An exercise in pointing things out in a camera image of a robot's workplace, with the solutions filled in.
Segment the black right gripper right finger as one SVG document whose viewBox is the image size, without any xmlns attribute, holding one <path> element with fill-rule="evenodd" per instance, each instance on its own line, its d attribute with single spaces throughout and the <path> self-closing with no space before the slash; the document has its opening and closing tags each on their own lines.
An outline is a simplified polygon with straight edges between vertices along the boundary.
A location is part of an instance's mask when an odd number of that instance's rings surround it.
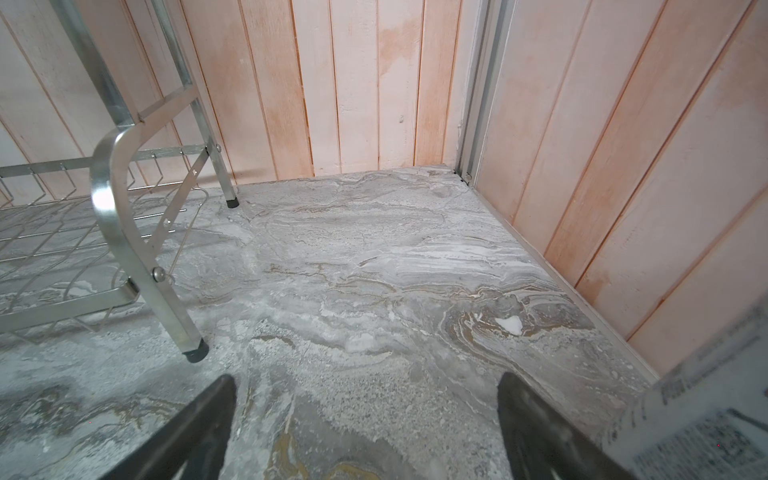
<svg viewBox="0 0 768 480">
<path fill-rule="evenodd" d="M 497 403 L 513 478 L 632 477 L 516 374 L 502 375 L 497 387 Z"/>
</svg>

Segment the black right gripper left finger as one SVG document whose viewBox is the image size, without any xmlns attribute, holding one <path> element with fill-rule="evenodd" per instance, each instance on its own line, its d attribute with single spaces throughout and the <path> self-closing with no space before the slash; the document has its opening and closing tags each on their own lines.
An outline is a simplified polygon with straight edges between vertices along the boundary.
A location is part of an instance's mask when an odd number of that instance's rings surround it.
<svg viewBox="0 0 768 480">
<path fill-rule="evenodd" d="M 236 395 L 234 377 L 218 377 L 103 477 L 217 479 L 232 432 Z"/>
</svg>

